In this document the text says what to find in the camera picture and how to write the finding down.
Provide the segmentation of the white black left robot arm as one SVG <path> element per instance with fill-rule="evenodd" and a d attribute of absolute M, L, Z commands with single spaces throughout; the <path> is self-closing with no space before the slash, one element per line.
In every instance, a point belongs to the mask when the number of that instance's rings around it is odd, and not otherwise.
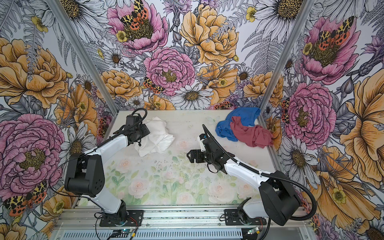
<path fill-rule="evenodd" d="M 114 196 L 105 186 L 104 164 L 120 150 L 141 143 L 150 131 L 143 123 L 147 113 L 136 111 L 126 117 L 126 123 L 99 146 L 81 154 L 72 154 L 65 174 L 65 190 L 79 198 L 88 198 L 102 210 L 102 219 L 108 224 L 124 225 L 129 214 L 126 203 Z"/>

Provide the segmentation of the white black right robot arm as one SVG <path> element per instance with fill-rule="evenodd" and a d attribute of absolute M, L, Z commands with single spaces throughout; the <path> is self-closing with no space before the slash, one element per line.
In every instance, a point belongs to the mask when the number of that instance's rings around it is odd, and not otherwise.
<path fill-rule="evenodd" d="M 259 191 L 260 200 L 248 197 L 238 206 L 235 216 L 242 224 L 247 225 L 256 218 L 269 218 L 283 226 L 289 220 L 300 219 L 294 213 L 301 206 L 301 199 L 282 172 L 259 170 L 225 151 L 215 138 L 205 134 L 199 138 L 200 148 L 187 153 L 191 163 L 211 165 L 218 173 L 236 177 Z"/>

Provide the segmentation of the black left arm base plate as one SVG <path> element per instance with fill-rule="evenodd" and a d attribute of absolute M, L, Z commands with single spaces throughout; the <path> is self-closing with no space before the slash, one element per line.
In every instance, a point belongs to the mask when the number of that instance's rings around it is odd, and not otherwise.
<path fill-rule="evenodd" d="M 100 227 L 140 227 L 144 217 L 143 210 L 128 210 L 125 213 L 105 214 Z"/>

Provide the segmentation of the white cloth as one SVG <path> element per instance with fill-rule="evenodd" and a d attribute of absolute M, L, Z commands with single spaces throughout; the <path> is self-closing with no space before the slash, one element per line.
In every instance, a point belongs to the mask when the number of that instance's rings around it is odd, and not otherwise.
<path fill-rule="evenodd" d="M 175 140 L 175 137 L 167 129 L 167 123 L 159 117 L 154 117 L 147 121 L 145 125 L 150 134 L 142 138 L 141 146 L 135 143 L 135 150 L 139 156 L 144 157 L 148 154 L 165 153 Z"/>

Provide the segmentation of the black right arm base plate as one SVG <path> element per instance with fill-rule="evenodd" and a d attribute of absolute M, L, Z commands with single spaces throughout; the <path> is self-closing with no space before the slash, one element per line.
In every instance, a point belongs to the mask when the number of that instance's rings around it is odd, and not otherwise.
<path fill-rule="evenodd" d="M 243 211 L 237 209 L 225 209 L 219 220 L 226 226 L 266 226 L 265 218 L 250 218 Z"/>

